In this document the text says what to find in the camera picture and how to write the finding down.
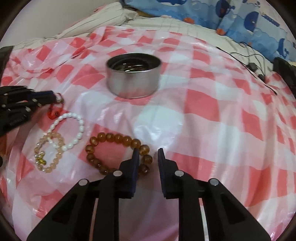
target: pink checkered plastic sheet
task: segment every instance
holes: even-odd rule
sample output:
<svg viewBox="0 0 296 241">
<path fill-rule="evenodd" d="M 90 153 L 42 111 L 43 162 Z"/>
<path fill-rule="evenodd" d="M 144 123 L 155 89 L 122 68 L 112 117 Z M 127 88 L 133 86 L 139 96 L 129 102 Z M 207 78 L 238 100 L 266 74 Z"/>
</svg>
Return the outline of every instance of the pink checkered plastic sheet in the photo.
<svg viewBox="0 0 296 241">
<path fill-rule="evenodd" d="M 160 87 L 146 98 L 122 99 L 106 87 L 105 63 L 134 52 L 163 61 Z M 277 73 L 267 76 L 264 84 L 202 40 L 172 32 L 100 27 L 87 37 L 13 51 L 1 84 L 60 92 L 64 112 L 78 113 L 85 121 L 83 139 L 48 174 L 34 164 L 34 147 L 53 123 L 46 108 L 8 135 L 9 161 L 0 176 L 3 212 L 21 240 L 80 179 L 103 178 L 86 161 L 84 151 L 89 138 L 100 131 L 138 138 L 154 157 L 149 175 L 137 182 L 135 197 L 120 201 L 120 240 L 177 240 L 178 201 L 162 195 L 155 156 L 159 148 L 194 178 L 219 179 L 273 240 L 296 211 L 295 98 Z M 77 131 L 75 120 L 57 126 L 65 142 Z M 52 160 L 53 148 L 45 147 L 45 159 Z M 131 153 L 130 148 L 107 142 L 95 152 L 110 167 L 118 167 Z"/>
</svg>

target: red keychain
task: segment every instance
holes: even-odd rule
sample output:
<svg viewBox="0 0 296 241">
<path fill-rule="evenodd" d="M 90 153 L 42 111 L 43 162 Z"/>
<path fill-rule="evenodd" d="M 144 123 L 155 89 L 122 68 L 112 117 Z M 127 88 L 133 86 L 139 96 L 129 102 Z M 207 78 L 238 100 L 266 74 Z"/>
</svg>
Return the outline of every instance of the red keychain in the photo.
<svg viewBox="0 0 296 241">
<path fill-rule="evenodd" d="M 60 96 L 60 99 L 57 101 L 56 104 L 60 104 L 60 107 L 55 107 L 55 104 L 51 104 L 48 111 L 47 111 L 47 116 L 49 119 L 54 120 L 56 118 L 58 118 L 61 114 L 61 112 L 63 111 L 64 108 L 64 98 L 60 93 L 57 93 Z"/>
</svg>

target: blue cartoon pillow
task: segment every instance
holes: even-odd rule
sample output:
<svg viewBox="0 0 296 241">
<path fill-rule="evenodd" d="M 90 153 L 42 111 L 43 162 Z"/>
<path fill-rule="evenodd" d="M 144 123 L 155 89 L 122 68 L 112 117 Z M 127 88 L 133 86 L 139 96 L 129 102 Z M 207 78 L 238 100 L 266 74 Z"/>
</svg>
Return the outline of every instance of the blue cartoon pillow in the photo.
<svg viewBox="0 0 296 241">
<path fill-rule="evenodd" d="M 156 17 L 181 21 L 216 29 L 222 18 L 235 6 L 230 0 L 125 0 L 131 7 Z"/>
<path fill-rule="evenodd" d="M 218 34 L 248 43 L 270 61 L 275 57 L 296 60 L 295 38 L 271 5 L 257 0 L 232 0 L 231 4 L 235 8 L 220 22 Z"/>
</svg>

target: peach bead bracelet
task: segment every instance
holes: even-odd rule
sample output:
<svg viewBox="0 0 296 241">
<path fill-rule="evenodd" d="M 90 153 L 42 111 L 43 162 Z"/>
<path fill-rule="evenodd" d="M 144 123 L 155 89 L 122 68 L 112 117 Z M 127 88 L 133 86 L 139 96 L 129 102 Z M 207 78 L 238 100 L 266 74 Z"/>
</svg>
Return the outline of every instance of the peach bead bracelet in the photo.
<svg viewBox="0 0 296 241">
<path fill-rule="evenodd" d="M 101 174 L 107 175 L 110 172 L 114 172 L 116 168 L 109 168 L 104 164 L 100 159 L 96 158 L 94 155 L 94 147 L 97 146 L 100 142 L 115 142 L 116 144 L 123 144 L 126 147 L 139 148 L 140 155 L 142 155 L 141 164 L 139 165 L 139 174 L 147 175 L 150 171 L 149 165 L 152 164 L 153 158 L 148 153 L 150 148 L 148 145 L 142 145 L 141 141 L 138 139 L 132 139 L 129 136 L 123 137 L 121 134 L 114 135 L 113 133 L 103 133 L 100 132 L 97 137 L 91 137 L 89 139 L 90 144 L 85 147 L 87 153 L 86 159 L 91 163 L 95 168 L 97 168 Z"/>
<path fill-rule="evenodd" d="M 51 138 L 57 138 L 59 140 L 59 143 L 57 144 L 58 148 L 57 148 L 57 154 L 55 159 L 53 160 L 53 162 L 48 166 L 45 167 L 47 162 L 43 159 L 45 152 L 41 151 L 40 149 L 43 146 L 43 144 L 45 144 L 46 142 L 49 142 L 49 140 L 51 140 Z M 36 165 L 38 170 L 40 171 L 44 171 L 45 173 L 50 173 L 52 172 L 56 167 L 57 164 L 59 163 L 59 160 L 62 158 L 62 154 L 63 154 L 63 150 L 62 150 L 62 146 L 65 145 L 64 144 L 64 138 L 61 136 L 60 133 L 46 133 L 42 138 L 40 138 L 39 142 L 36 144 L 36 147 L 34 149 L 35 152 L 35 161 L 36 161 Z"/>
</svg>

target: stainless steel container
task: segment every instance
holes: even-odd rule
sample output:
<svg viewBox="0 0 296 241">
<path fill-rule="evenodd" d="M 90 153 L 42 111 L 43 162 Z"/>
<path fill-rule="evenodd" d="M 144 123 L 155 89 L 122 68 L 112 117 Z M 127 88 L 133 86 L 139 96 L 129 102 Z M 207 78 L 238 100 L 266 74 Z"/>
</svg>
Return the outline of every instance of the stainless steel container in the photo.
<svg viewBox="0 0 296 241">
<path fill-rule="evenodd" d="M 146 97 L 158 89 L 161 60 L 153 55 L 122 54 L 109 59 L 106 66 L 107 86 L 119 97 Z"/>
</svg>

